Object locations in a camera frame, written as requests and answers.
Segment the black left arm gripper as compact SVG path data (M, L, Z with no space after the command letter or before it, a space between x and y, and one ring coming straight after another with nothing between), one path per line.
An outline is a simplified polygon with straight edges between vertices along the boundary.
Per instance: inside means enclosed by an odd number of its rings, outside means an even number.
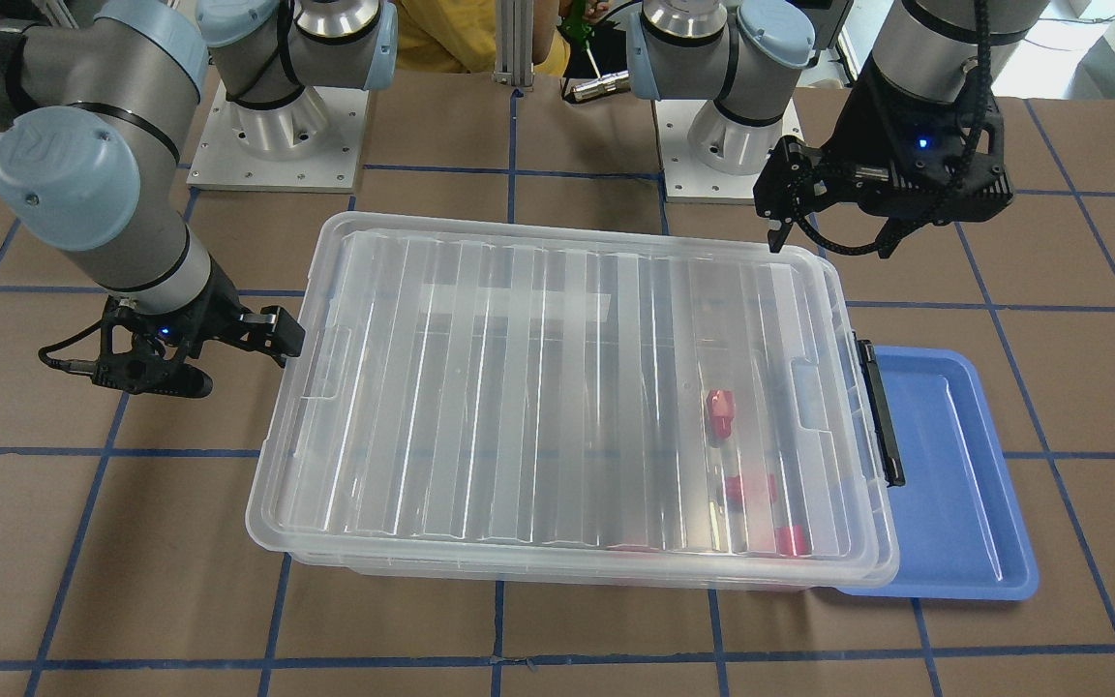
M833 204L863 202L890 182L889 165L871 165L825 154L796 136L783 136L753 186L755 212L768 220L768 246L786 246L793 217L827 210Z

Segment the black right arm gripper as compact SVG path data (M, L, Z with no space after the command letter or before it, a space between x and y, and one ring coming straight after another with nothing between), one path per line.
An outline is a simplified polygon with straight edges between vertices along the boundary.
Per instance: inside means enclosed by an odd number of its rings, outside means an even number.
M209 341L264 354L283 369L301 356L306 329L284 306L252 312L229 281L209 282L167 313L146 313L138 299L110 297L103 314L103 372L178 374Z

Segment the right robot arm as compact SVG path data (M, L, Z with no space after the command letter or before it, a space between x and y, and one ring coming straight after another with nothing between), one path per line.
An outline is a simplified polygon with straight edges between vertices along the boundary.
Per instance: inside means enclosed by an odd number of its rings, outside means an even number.
M67 27L40 1L0 1L0 199L106 292L93 361L50 369L140 393L191 376L204 343L298 356L306 333L253 312L167 203L181 147L217 67L227 101L285 112L318 87L381 91L397 61L388 1L101 1Z

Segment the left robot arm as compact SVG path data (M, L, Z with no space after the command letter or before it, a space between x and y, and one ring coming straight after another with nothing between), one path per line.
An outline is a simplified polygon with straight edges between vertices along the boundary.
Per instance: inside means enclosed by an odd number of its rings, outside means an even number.
M589 9L571 1L560 33L589 68L588 39L614 35L622 67L563 100L650 101L665 184L752 203L772 251L799 228L837 255L888 258L920 228L981 224L1014 200L992 84L1040 1L894 1L820 147L787 118L846 1L628 1L598 21Z

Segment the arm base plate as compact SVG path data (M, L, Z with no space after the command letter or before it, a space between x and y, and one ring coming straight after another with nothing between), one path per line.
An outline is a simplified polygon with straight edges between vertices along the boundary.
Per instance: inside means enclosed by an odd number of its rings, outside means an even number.
M369 93L307 88L273 110L229 101L220 85L190 163L202 191L352 195L363 154Z
M753 188L780 137L801 136L796 106L765 127L736 123L712 101L653 101L665 195L678 203L755 203Z

